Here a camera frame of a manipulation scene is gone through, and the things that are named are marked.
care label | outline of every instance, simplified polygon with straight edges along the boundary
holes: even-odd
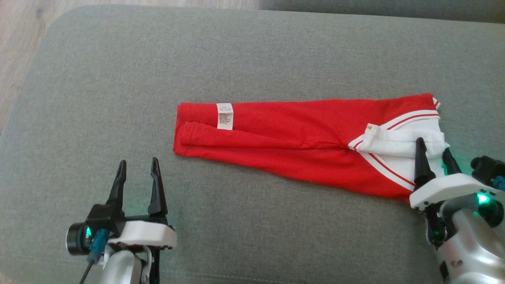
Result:
[[[216,104],[218,106],[218,129],[233,129],[233,107],[230,103]]]

white stripe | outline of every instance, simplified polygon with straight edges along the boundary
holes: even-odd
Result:
[[[354,146],[360,142],[360,141],[363,141],[363,136],[365,136],[364,134],[361,134],[360,136],[358,136],[358,138],[352,140],[350,143],[349,143],[349,148],[353,149],[354,150]]]
[[[441,105],[441,103],[439,101],[437,101],[437,99],[433,98],[433,104],[435,105],[435,108],[438,109]]]
[[[423,114],[424,115],[433,115],[433,114],[438,115],[438,112],[437,111],[433,111],[433,110],[420,110],[420,111],[407,112],[406,114],[402,114],[402,115],[400,115],[400,116],[398,116],[398,117],[396,117],[394,119],[391,119],[390,121],[382,124],[380,126],[380,128],[388,129],[388,128],[392,127],[393,125],[399,123],[400,121],[402,121],[404,119],[407,119],[407,118],[409,118],[411,116],[423,115]],[[426,119],[426,117],[420,116],[420,117],[415,117],[412,120],[409,119],[408,121],[405,121],[405,122],[402,122],[399,125],[396,125],[394,128],[398,128],[401,125],[406,124],[407,122],[411,122],[411,121],[415,121],[415,120],[419,120],[419,119]]]
[[[433,114],[436,114],[438,115],[438,112],[437,111],[433,111],[433,110],[420,110],[420,111],[413,111],[413,112],[407,112],[405,114],[402,114],[382,125],[380,125],[379,127],[381,129],[388,129],[390,127],[392,127],[393,125],[399,123],[400,121],[404,120],[404,119],[407,119],[411,116],[416,116],[416,115],[433,115]],[[439,119],[440,117],[439,116],[418,116],[418,117],[414,117],[412,119],[409,119],[409,120],[406,120],[402,123],[399,123],[398,125],[395,125],[391,130],[393,129],[397,129],[409,122],[413,122],[413,121],[416,121],[416,120],[421,120],[421,119],[429,119],[429,118],[433,118],[433,119]],[[358,136],[356,139],[352,140],[347,146],[350,148],[350,149],[354,149],[354,146],[356,146],[357,143],[359,143],[360,141],[363,141],[363,136],[364,134],[361,134],[360,136]]]
[[[394,181],[395,183],[399,184],[400,186],[410,191],[414,191],[414,186],[412,184],[404,181],[403,179],[394,175],[392,172],[388,171],[379,162],[377,162],[370,154],[363,152],[359,153],[361,156],[363,156],[363,158],[365,158],[365,160],[367,160],[367,162],[370,163],[370,165],[372,165],[378,172],[383,174],[385,177],[389,178],[390,180]],[[382,163],[384,163],[384,161],[379,156],[375,155],[375,157],[377,157],[377,159],[379,159]]]

robotic arm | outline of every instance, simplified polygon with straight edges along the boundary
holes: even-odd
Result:
[[[503,220],[503,206],[493,197],[505,190],[505,163],[475,158],[468,176],[446,149],[448,175],[435,177],[425,152],[419,138],[410,203],[426,218],[426,239],[435,248],[444,283],[505,283],[505,245],[492,229]]]
[[[449,284],[505,284],[505,245],[494,233],[503,220],[495,197],[505,190],[505,163],[475,158],[472,176],[461,173],[449,149],[442,159],[447,176],[436,177],[426,158],[422,138],[416,141],[416,187],[411,207],[426,218],[426,239],[433,245],[440,274]],[[125,217],[122,210],[126,161],[121,161],[105,204],[95,204],[85,222],[67,232],[71,255],[87,255],[81,284],[94,264],[104,266],[100,284],[158,284],[160,251],[172,249],[177,235],[168,213],[158,160],[151,168],[153,190],[148,215]],[[145,252],[146,259],[138,256]]]
[[[104,266],[99,284],[158,284],[160,251],[172,249],[177,235],[167,222],[167,202],[160,165],[153,158],[153,190],[148,215],[125,217],[123,185],[126,161],[119,164],[109,199],[95,204],[85,222],[72,224],[67,232],[67,250],[71,255],[87,255],[89,262],[81,284],[92,265]],[[137,254],[146,253],[147,259]]]

gray couch cushion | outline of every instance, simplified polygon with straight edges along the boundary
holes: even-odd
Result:
[[[73,10],[50,28],[0,138],[0,271],[76,282],[86,264],[65,250],[69,225],[106,200],[121,159],[124,210],[146,213],[156,156],[179,237],[162,283],[437,283],[424,220],[406,204],[176,157],[176,105],[432,92],[468,173],[474,156],[503,158],[504,47],[495,24]]]
[[[265,10],[505,23],[502,0],[266,0]]]

red stripe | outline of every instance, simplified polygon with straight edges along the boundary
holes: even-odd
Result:
[[[402,120],[402,121],[394,124],[393,126],[389,127],[387,130],[391,130],[391,128],[393,128],[393,127],[395,127],[395,126],[397,126],[397,125],[399,125],[399,124],[401,124],[401,123],[403,123],[403,122],[405,122],[405,121],[407,121],[409,119],[413,119],[413,118],[421,117],[421,116],[438,116],[438,114],[434,113],[434,114],[418,114],[418,115],[414,115],[414,116],[411,116],[409,118],[406,118],[406,119],[404,119],[404,120]]]
[[[356,147],[361,144],[361,142],[363,142],[363,140],[359,141],[358,143],[356,143],[356,145],[354,145],[354,150],[356,150]]]
[[[376,161],[377,161],[377,162],[378,162],[381,166],[383,166],[383,167],[384,167],[386,170],[388,170],[390,173],[392,173],[392,174],[394,174],[395,176],[397,176],[397,177],[401,178],[402,180],[404,180],[404,181],[408,182],[409,184],[411,184],[411,185],[413,185],[413,186],[416,186],[416,184],[415,184],[415,183],[411,182],[410,180],[408,180],[408,179],[406,179],[406,178],[402,177],[401,175],[399,175],[399,174],[397,174],[397,173],[393,172],[390,168],[386,167],[386,165],[384,165],[384,163],[382,163],[382,162],[381,162],[381,161],[380,161],[377,157],[375,157],[375,155],[374,155],[374,154],[370,154],[370,156],[372,156],[372,158],[374,158],[374,160],[376,160]]]

